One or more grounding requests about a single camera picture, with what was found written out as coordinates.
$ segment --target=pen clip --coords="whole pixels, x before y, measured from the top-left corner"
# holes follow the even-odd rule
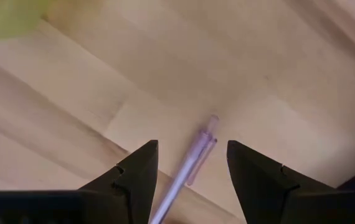
[[[192,168],[192,171],[189,174],[189,177],[186,180],[186,184],[188,186],[191,186],[194,182],[194,179],[196,178],[199,169],[201,168],[201,166],[203,165],[204,161],[207,159],[209,153],[211,152],[211,150],[215,147],[217,143],[217,139],[216,138],[212,138],[207,146],[202,150],[199,159],[197,161],[197,163],[195,164],[195,166]]]

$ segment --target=pen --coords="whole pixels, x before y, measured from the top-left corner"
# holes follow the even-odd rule
[[[193,183],[200,166],[217,142],[217,139],[214,138],[212,131],[216,128],[218,121],[218,117],[216,115],[212,115],[208,125],[199,131],[199,134],[197,135],[196,140],[192,143],[191,148],[187,153],[179,172],[173,180],[171,187],[156,211],[151,224],[159,224],[164,220],[165,215],[185,182],[187,182],[188,185]]]

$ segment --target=yellow object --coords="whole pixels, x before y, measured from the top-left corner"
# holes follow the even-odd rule
[[[0,39],[33,29],[52,0],[0,0]]]

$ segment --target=wooden floor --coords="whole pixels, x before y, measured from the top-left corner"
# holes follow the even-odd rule
[[[0,189],[76,189],[159,139],[157,205],[212,113],[219,142],[169,221],[244,220],[229,139],[332,186],[352,177],[355,2],[56,1],[0,41]]]

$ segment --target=purple pen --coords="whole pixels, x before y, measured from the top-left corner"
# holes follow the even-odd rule
[[[201,164],[204,162],[216,143],[216,138],[212,135],[212,131],[215,129],[218,121],[219,118],[212,115],[206,128],[200,130],[196,140],[193,142],[184,162],[182,163],[181,169],[177,173],[171,187],[165,195],[165,198],[163,198],[163,201],[155,213],[151,224],[161,223],[184,183],[186,181],[188,181],[188,184],[192,183]]]

